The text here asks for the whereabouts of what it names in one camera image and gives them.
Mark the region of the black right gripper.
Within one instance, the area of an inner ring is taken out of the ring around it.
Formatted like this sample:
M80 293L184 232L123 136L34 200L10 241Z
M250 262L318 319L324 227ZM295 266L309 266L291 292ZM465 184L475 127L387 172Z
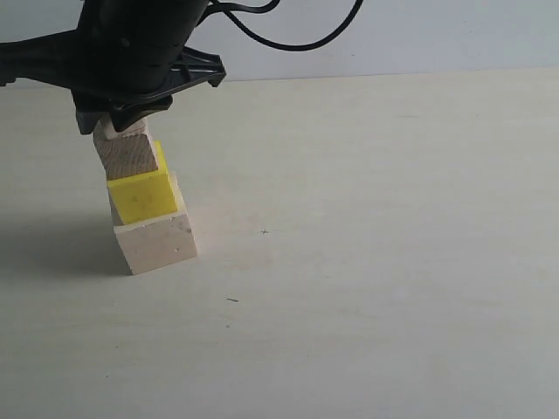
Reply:
M109 117L115 131L126 131L167 111L173 99L164 96L224 79L219 56L185 45L206 6L191 0L86 1L75 29L3 43L1 84L31 79L72 90L81 134ZM110 101L125 105L109 110Z

